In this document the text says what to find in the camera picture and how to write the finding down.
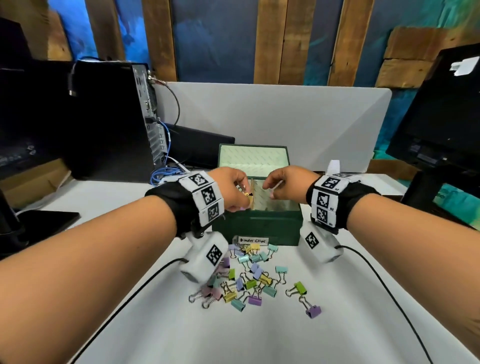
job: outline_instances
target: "person's left hand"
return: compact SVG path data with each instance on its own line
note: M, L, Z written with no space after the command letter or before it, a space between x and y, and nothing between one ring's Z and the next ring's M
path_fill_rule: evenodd
M241 209L247 209L250 206L250 200L235 185L236 183L243 187L245 192L250 193L250 186L245 172L230 167L220 167L211 170L209 173L220 188L223 199L225 200L225 210L236 212Z

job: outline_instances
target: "open box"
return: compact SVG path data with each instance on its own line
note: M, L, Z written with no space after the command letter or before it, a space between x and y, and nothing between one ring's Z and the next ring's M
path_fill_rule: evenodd
M262 188L271 171L288 165L285 146L221 144L218 166L238 168L247 174L253 204L245 211L225 211L225 219L216 219L212 229L222 233L229 243L298 245L303 223L300 205L271 200L270 190Z

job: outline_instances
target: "hand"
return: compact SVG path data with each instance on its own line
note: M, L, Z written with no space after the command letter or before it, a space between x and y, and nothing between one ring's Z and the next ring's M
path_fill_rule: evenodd
M236 212L250 206L248 197L240 192L235 185L237 183L241 187L245 186L245 192L251 192L245 172L235 168L220 167L211 170L208 174L218 183L225 200L225 210Z
M299 204L306 204L305 198L308 188L320 176L311 170L298 166L279 168L271 172L264 182L263 188L274 188L283 181L273 192L270 198L275 200L292 200Z

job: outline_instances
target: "desk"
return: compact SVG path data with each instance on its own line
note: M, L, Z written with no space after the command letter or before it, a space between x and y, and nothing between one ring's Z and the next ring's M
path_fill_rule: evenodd
M364 182L383 194L405 190L386 176L368 175ZM138 183L72 182L45 209L78 211L79 224L143 196L149 188ZM302 206L306 218L309 209ZM338 240L372 263L435 364L478 363L348 231L341 231ZM189 247L176 238L134 290L165 263L184 256ZM201 308L201 300L189 303L187 298L197 286L173 265L123 309L78 363L427 363L402 314L370 268L352 252L321 265L305 244L280 247L263 264L271 276L275 265L288 266L287 284L277 286L275 298L264 294L261 307L247 305L242 313L223 300L208 310ZM232 267L240 269L237 262ZM298 280L308 289L308 301L323 310L313 320L306 316L298 296L285 295L285 289Z

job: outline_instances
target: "black monitor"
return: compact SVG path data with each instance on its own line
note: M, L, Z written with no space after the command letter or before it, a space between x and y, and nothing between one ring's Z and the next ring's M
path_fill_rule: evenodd
M387 153L420 169L402 203L428 211L444 183L480 197L480 44L442 50Z

